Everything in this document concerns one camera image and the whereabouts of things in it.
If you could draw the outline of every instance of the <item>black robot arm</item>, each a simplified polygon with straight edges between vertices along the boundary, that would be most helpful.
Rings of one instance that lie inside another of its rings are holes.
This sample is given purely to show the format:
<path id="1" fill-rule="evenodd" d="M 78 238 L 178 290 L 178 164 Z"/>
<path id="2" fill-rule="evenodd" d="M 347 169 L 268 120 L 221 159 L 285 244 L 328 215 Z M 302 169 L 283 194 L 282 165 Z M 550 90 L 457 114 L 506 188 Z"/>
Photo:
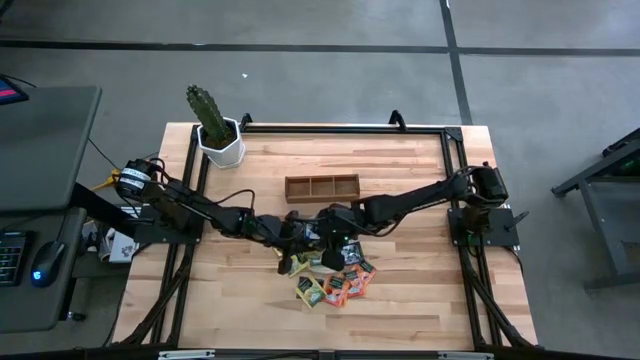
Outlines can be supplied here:
<path id="1" fill-rule="evenodd" d="M 164 182 L 157 181 L 158 175 Z M 253 204 L 222 206 L 171 178 L 159 165 L 140 159 L 127 163 L 116 191 L 124 198 L 149 203 L 161 214 L 159 221 L 176 231 L 188 230 L 195 215 L 208 220 L 223 236 L 280 249 L 284 262 L 296 253 L 324 251 L 323 264 L 335 270 L 344 267 L 340 251 L 345 241 L 359 235 L 388 235 L 409 213 L 462 200 L 481 216 L 483 209 L 498 206 L 508 197 L 498 169 L 487 164 L 461 169 L 443 181 L 404 194 L 371 196 L 350 207 L 332 204 L 314 219 L 301 219 L 292 211 L 282 221 L 274 215 L 256 216 Z M 281 263 L 280 272 L 287 268 Z"/>

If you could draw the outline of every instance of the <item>green snack packet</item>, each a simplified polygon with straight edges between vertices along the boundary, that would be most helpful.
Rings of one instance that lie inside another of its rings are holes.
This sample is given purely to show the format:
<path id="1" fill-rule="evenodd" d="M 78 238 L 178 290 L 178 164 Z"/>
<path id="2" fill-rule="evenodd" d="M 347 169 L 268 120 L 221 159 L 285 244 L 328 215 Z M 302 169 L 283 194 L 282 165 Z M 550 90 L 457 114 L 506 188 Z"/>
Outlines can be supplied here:
<path id="1" fill-rule="evenodd" d="M 304 256 L 309 259 L 310 267 L 322 265 L 322 251 L 311 251 L 304 253 Z"/>
<path id="2" fill-rule="evenodd" d="M 316 306 L 319 302 L 327 296 L 322 286 L 314 278 L 308 278 L 306 276 L 300 276 L 298 280 L 298 287 L 296 293 L 302 301 L 309 307 L 309 309 Z"/>
<path id="3" fill-rule="evenodd" d="M 289 269 L 289 277 L 294 277 L 302 270 L 309 267 L 309 259 L 302 254 L 291 256 L 291 269 Z"/>

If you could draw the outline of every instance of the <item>orange snack packet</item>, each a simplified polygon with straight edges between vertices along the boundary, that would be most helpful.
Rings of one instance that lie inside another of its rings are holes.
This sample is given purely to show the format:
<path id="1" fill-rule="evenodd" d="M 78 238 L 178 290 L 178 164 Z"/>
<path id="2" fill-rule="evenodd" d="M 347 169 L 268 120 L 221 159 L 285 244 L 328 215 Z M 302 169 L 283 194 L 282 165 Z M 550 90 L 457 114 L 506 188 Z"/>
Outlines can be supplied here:
<path id="1" fill-rule="evenodd" d="M 349 282 L 341 276 L 330 276 L 324 282 L 324 291 L 327 296 L 322 301 L 340 307 L 347 302 Z"/>
<path id="2" fill-rule="evenodd" d="M 363 286 L 360 274 L 358 274 L 357 267 L 354 267 L 354 269 L 350 271 L 345 271 L 344 278 L 349 283 L 347 298 L 362 296 L 365 294 L 365 287 Z"/>
<path id="3" fill-rule="evenodd" d="M 373 277 L 376 275 L 377 270 L 366 260 L 363 260 L 360 264 L 356 265 L 356 267 L 358 269 L 360 279 L 362 280 L 362 286 L 366 289 L 367 285 L 369 285 Z"/>

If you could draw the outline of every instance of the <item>computer mouse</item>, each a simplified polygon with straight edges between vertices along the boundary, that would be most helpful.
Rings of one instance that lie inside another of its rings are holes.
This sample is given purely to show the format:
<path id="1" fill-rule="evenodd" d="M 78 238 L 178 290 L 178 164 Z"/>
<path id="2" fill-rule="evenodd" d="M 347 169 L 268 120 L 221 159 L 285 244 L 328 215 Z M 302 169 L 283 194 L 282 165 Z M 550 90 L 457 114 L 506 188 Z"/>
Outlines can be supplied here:
<path id="1" fill-rule="evenodd" d="M 31 265 L 31 284 L 35 287 L 47 287 L 58 277 L 64 244 L 58 241 L 49 241 L 43 244 Z"/>

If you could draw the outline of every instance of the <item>concrete floor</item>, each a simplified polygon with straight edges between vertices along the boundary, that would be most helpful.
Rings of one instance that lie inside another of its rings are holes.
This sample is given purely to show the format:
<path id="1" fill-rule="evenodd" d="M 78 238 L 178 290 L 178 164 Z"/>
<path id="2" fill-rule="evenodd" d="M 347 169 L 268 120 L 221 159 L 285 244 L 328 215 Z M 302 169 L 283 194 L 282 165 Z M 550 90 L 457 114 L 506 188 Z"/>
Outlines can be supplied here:
<path id="1" fill-rule="evenodd" d="M 640 47 L 634 0 L 449 4 L 460 46 Z M 0 36 L 443 46 L 443 29 L 437 0 L 30 0 L 16 2 Z M 510 203 L 531 212 L 519 233 L 540 344 L 637 357 L 640 286 L 584 292 L 584 280 L 608 271 L 604 248 L 578 194 L 559 200 L 549 189 L 638 127 L 640 58 L 462 56 L 461 63 L 473 123 L 490 127 Z M 166 122 L 194 120 L 184 101 L 190 83 L 210 89 L 225 115 L 248 111 L 256 121 L 382 123 L 399 109 L 410 123 L 460 124 L 448 55 L 0 48 L 0 72 L 39 86 L 101 86 L 92 138 L 120 164 L 157 150 Z M 80 181 L 97 184 L 109 170 L 88 148 Z M 87 284 L 77 303 L 90 315 L 84 324 L 0 336 L 0 351 L 101 345 L 122 286 L 122 279 Z"/>

